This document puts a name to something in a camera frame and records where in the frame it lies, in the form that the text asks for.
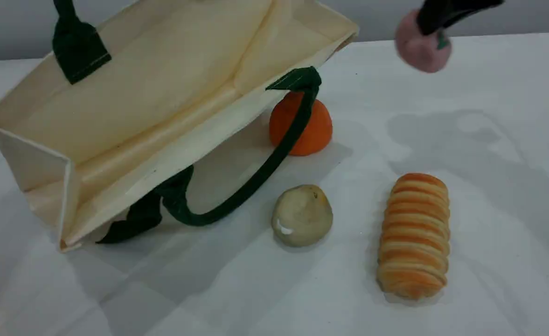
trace dark green handle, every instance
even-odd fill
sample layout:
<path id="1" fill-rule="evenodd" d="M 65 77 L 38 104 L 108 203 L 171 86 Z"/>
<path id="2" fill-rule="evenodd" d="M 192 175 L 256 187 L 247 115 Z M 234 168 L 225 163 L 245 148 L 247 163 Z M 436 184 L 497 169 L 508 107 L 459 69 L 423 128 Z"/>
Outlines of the dark green handle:
<path id="1" fill-rule="evenodd" d="M 187 187 L 193 176 L 193 166 L 169 178 L 135 203 L 125 221 L 114 222 L 98 243 L 118 243 L 133 238 L 159 225 L 160 198 L 164 207 L 183 224 L 201 227 L 212 224 L 241 206 L 274 173 L 302 135 L 310 121 L 313 102 L 319 91 L 321 78 L 314 67 L 295 69 L 268 86 L 267 90 L 291 90 L 304 93 L 297 114 L 285 136 L 257 172 L 222 204 L 211 211 L 196 214 L 187 205 Z"/>
<path id="2" fill-rule="evenodd" d="M 71 84 L 86 78 L 112 59 L 96 28 L 80 21 L 72 0 L 53 0 L 59 13 L 52 39 L 57 63 Z"/>

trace white table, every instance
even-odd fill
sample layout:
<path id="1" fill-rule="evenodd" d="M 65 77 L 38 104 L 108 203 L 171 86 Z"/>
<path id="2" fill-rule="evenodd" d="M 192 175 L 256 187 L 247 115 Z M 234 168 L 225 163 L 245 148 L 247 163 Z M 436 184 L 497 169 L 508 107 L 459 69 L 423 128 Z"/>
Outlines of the white table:
<path id="1" fill-rule="evenodd" d="M 391 42 L 336 55 L 319 95 L 334 142 L 287 159 L 201 230 L 168 219 L 122 245 L 59 254 L 0 155 L 0 335 L 549 336 L 549 34 L 453 42 L 436 75 L 402 63 Z M 37 62 L 0 62 L 0 97 Z M 198 163 L 196 209 L 270 153 L 266 122 Z M 443 293 L 406 305 L 373 274 L 387 192 L 413 171 L 449 187 L 452 252 Z M 334 225 L 295 250 L 273 239 L 269 218 L 300 183 L 325 190 Z"/>

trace pink ball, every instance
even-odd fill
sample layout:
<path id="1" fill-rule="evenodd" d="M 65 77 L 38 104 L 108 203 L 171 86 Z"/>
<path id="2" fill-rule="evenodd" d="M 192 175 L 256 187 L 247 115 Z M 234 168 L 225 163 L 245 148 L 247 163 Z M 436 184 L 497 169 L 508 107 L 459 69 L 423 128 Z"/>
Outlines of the pink ball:
<path id="1" fill-rule="evenodd" d="M 441 30 L 423 36 L 417 27 L 415 9 L 399 23 L 395 34 L 395 47 L 405 63 L 424 72 L 442 70 L 451 57 L 452 45 Z"/>

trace cream tote bag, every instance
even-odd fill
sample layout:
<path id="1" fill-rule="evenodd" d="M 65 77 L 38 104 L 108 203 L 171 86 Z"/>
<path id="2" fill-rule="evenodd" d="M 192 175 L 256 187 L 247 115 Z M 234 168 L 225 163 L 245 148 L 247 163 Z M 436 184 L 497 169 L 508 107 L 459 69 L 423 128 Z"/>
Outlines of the cream tote bag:
<path id="1" fill-rule="evenodd" d="M 72 0 L 53 51 L 0 100 L 0 151 L 57 247 L 129 209 L 99 243 L 161 221 L 208 225 L 251 196 L 306 126 L 321 66 L 358 33 L 314 0 L 140 0 L 93 27 Z M 264 165 L 220 206 L 187 207 L 193 164 L 289 90 L 304 92 Z"/>

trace striped bread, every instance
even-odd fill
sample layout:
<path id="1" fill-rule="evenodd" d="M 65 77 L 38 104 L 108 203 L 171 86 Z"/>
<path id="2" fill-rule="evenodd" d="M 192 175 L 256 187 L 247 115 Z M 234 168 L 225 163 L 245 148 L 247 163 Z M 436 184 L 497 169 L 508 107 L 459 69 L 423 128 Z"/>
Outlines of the striped bread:
<path id="1" fill-rule="evenodd" d="M 447 284 L 449 217 L 449 192 L 442 181 L 416 173 L 397 180 L 378 249 L 377 278 L 383 291 L 419 300 Z"/>

